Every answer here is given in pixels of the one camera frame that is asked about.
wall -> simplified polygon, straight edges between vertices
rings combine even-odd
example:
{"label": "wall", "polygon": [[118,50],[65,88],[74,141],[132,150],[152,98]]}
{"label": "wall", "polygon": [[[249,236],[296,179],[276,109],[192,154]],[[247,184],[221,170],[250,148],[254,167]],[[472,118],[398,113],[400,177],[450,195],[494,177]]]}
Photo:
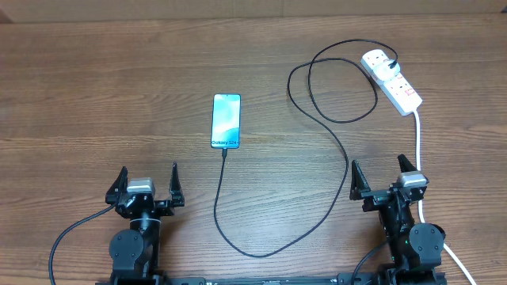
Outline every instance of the wall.
{"label": "wall", "polygon": [[506,6],[507,0],[0,0],[0,22],[496,13]]}

white cord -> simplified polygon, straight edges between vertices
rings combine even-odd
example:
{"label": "white cord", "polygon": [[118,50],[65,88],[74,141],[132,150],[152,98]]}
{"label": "white cord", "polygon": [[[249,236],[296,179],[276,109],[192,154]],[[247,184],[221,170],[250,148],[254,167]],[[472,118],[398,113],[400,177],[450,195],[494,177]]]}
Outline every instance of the white cord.
{"label": "white cord", "polygon": [[[414,111],[414,117],[415,117],[415,133],[416,133],[416,139],[415,139],[415,162],[417,170],[421,171],[421,121],[419,120],[419,113],[417,113],[417,110]],[[419,213],[419,220],[421,222],[426,222],[425,217],[422,212],[422,200],[419,200],[417,202],[417,211]],[[461,268],[461,271],[465,274],[465,276],[468,278],[468,281],[470,281],[470,284],[477,285],[477,283],[472,278],[472,275],[470,275],[470,272],[465,268],[465,265],[459,261],[459,258],[453,253],[453,251],[444,244],[444,249],[449,253],[449,255],[452,257],[452,259],[458,264],[459,268]]]}

wooden tabletop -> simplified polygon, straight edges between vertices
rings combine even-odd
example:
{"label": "wooden tabletop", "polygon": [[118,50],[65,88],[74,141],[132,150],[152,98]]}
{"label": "wooden tabletop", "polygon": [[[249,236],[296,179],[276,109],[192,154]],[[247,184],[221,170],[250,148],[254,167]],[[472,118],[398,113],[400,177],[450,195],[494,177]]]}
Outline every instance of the wooden tabletop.
{"label": "wooden tabletop", "polygon": [[[240,249],[273,251],[322,218],[345,171],[330,134],[288,99],[288,74],[329,44],[367,38],[398,51],[424,100],[426,220],[445,229],[479,284],[506,284],[506,26],[501,14],[0,25],[0,283],[49,284],[53,242],[107,206],[122,165],[130,177],[152,177],[163,198],[174,161],[186,205],[162,220],[161,268],[170,276],[351,272],[383,233],[377,213],[349,200],[350,175],[329,218],[275,256],[242,256],[220,237],[212,97],[242,95],[242,145],[227,157],[219,221]],[[359,62],[374,48],[346,44],[325,56]],[[292,92],[315,115],[306,77],[304,69],[295,74]],[[349,64],[318,64],[312,83],[334,119],[373,105],[371,87]],[[382,92],[366,118],[328,125],[373,188],[395,181],[398,154],[414,162],[414,118],[400,116]],[[71,231],[55,255],[57,284],[107,280],[109,240],[125,228],[109,212]],[[438,271],[465,284],[442,257]],[[384,250],[364,270],[389,259]]]}

blue screen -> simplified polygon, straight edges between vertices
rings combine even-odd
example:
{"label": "blue screen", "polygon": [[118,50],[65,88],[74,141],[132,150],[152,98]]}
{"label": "blue screen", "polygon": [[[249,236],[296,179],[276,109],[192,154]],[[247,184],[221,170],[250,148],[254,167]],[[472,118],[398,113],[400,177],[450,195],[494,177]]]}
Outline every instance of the blue screen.
{"label": "blue screen", "polygon": [[216,94],[213,101],[212,147],[239,147],[239,94]]}

power outlet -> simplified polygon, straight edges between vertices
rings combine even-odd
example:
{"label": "power outlet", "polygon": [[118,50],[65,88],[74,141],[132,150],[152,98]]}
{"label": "power outlet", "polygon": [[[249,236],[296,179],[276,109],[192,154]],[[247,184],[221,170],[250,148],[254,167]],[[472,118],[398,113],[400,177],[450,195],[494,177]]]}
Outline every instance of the power outlet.
{"label": "power outlet", "polygon": [[380,89],[396,107],[402,116],[409,115],[422,104],[422,99],[415,89],[399,72],[399,64],[395,68],[386,68],[393,60],[379,49],[363,55],[361,64],[372,76]]}

